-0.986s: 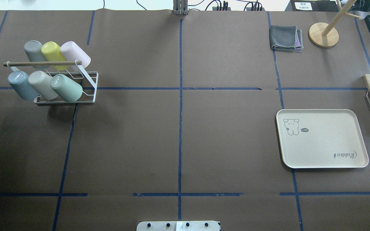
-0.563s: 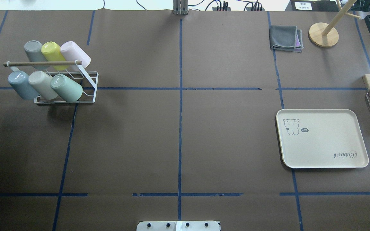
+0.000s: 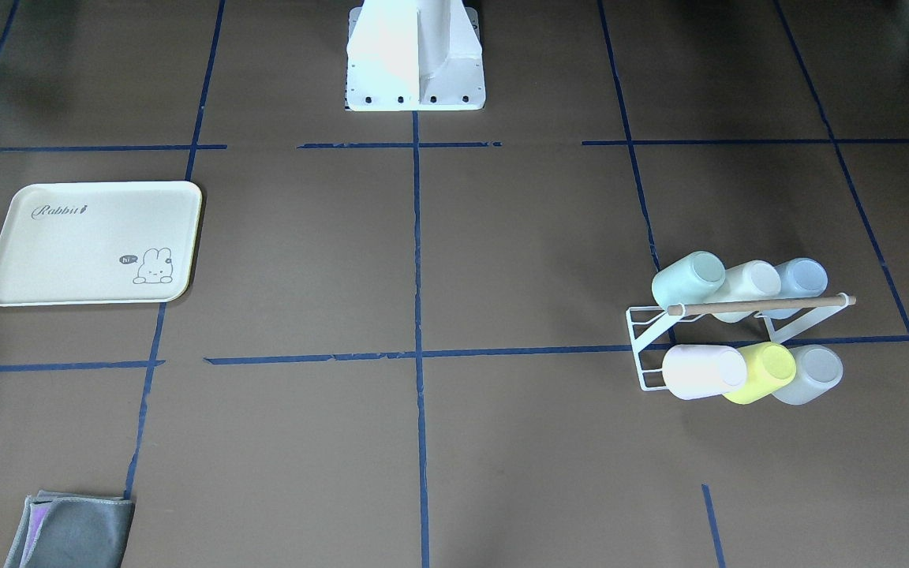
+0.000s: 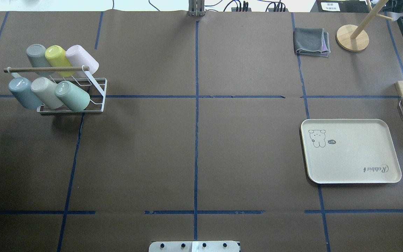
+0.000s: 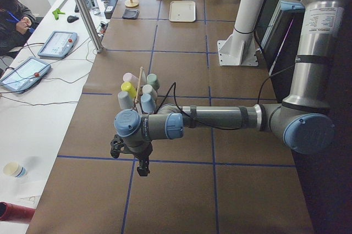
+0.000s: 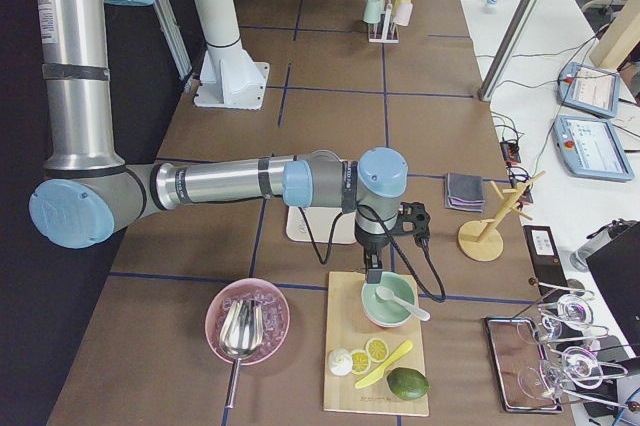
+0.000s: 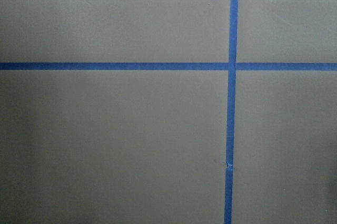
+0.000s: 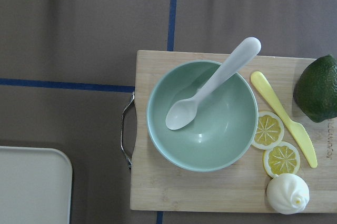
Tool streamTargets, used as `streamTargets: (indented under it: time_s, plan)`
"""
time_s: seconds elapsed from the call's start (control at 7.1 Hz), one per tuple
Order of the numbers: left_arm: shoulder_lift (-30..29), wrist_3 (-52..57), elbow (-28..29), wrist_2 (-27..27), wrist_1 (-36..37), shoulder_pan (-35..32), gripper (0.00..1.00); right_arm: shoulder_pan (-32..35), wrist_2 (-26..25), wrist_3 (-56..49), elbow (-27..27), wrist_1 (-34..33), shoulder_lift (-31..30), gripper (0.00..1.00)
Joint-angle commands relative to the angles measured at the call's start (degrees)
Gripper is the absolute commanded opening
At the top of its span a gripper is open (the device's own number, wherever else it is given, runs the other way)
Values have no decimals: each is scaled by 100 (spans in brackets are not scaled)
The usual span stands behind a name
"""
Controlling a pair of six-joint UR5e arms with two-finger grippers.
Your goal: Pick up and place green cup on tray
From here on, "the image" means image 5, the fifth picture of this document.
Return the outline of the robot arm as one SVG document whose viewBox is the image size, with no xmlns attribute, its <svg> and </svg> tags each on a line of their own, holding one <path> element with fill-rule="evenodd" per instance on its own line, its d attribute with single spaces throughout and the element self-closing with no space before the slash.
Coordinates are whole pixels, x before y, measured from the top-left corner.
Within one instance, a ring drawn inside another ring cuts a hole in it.
<svg viewBox="0 0 352 234">
<path fill-rule="evenodd" d="M 156 108 L 152 97 L 145 94 L 141 98 L 143 114 L 124 109 L 116 115 L 111 156 L 133 155 L 139 160 L 138 174 L 147 176 L 152 141 L 181 138 L 185 127 L 269 131 L 301 154 L 326 148 L 334 136 L 334 125 L 327 116 L 326 86 L 344 9 L 351 0 L 281 1 L 283 9 L 291 4 L 294 9 L 305 10 L 290 94 L 281 103 L 253 107 L 172 104 Z"/>
</svg>

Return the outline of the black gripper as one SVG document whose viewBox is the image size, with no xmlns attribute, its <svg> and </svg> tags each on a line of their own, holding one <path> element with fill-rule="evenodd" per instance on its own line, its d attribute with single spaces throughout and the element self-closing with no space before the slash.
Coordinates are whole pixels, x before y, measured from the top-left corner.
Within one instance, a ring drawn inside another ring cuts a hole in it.
<svg viewBox="0 0 352 234">
<path fill-rule="evenodd" d="M 139 176 L 145 176 L 150 173 L 149 170 L 149 156 L 153 151 L 151 142 L 143 142 L 136 147 L 129 147 L 133 155 L 138 158 L 139 166 L 137 167 L 137 172 Z"/>
</svg>

